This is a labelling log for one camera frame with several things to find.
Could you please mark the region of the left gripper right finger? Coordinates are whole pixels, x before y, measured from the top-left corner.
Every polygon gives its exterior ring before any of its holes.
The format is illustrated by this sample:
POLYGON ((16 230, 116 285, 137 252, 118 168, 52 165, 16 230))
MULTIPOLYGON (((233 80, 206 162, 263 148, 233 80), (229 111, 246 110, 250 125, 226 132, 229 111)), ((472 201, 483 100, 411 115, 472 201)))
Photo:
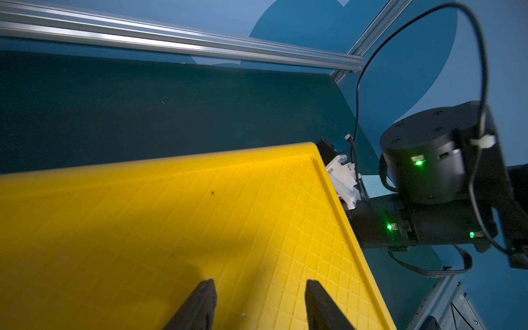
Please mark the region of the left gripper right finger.
POLYGON ((309 330, 355 329, 319 281, 307 280, 305 305, 309 330))

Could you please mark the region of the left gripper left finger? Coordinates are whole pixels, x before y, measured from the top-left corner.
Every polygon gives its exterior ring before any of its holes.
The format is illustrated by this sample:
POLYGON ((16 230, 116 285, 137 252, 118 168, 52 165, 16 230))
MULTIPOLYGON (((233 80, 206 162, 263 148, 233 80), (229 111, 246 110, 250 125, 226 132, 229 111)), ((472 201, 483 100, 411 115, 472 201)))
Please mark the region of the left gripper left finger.
POLYGON ((217 291, 213 279, 203 280, 176 311, 163 330, 213 328, 217 291))

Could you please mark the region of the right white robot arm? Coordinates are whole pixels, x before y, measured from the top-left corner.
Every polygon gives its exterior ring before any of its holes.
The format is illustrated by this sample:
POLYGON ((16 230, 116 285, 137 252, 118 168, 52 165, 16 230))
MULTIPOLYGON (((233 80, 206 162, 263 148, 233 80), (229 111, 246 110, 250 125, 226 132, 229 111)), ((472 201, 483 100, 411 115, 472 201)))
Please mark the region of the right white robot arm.
POLYGON ((472 244, 502 234, 509 264, 527 268, 527 167, 507 166, 491 115, 477 138, 480 104, 429 109, 380 139, 379 175, 395 193, 360 201, 349 218, 362 248, 472 244))

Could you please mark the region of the yellow three-drawer cabinet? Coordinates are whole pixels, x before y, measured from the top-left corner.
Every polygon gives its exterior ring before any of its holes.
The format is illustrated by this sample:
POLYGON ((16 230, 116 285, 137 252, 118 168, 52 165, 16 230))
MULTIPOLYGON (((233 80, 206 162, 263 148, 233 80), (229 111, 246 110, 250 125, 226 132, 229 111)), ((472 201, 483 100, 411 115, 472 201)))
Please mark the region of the yellow three-drawer cabinet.
POLYGON ((206 280, 214 329, 306 329, 308 280, 395 328, 313 143, 1 176, 2 329, 162 329, 206 280))

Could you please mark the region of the rear horizontal aluminium bar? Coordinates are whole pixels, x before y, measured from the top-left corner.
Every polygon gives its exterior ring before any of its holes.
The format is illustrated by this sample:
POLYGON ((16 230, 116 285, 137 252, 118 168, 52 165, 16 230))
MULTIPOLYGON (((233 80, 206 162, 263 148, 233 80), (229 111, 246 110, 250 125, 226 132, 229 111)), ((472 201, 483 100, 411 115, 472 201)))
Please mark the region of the rear horizontal aluminium bar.
POLYGON ((357 72, 365 64, 361 56, 227 37, 20 1, 1 2, 1 35, 330 70, 357 72))

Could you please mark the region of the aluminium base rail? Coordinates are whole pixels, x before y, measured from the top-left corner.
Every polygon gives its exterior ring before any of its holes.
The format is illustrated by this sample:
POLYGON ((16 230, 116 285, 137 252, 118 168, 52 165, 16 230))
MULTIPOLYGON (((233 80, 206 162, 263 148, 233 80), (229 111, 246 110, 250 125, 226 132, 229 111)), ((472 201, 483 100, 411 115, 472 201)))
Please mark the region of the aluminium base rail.
POLYGON ((408 329, 486 329, 458 276, 437 279, 408 329))

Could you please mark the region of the right aluminium frame post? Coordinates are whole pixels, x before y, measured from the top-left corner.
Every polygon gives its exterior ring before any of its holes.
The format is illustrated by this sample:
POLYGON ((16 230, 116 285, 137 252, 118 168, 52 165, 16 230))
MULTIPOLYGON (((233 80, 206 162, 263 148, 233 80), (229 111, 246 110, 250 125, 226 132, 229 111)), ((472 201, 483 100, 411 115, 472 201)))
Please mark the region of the right aluminium frame post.
POLYGON ((357 73, 363 70, 366 63, 364 56, 411 2, 411 0, 390 0, 376 18, 372 20, 347 54, 337 54, 340 57, 353 56, 359 58, 362 62, 356 65, 354 69, 334 69, 331 73, 331 78, 333 78, 336 84, 339 84, 347 74, 351 72, 357 73))

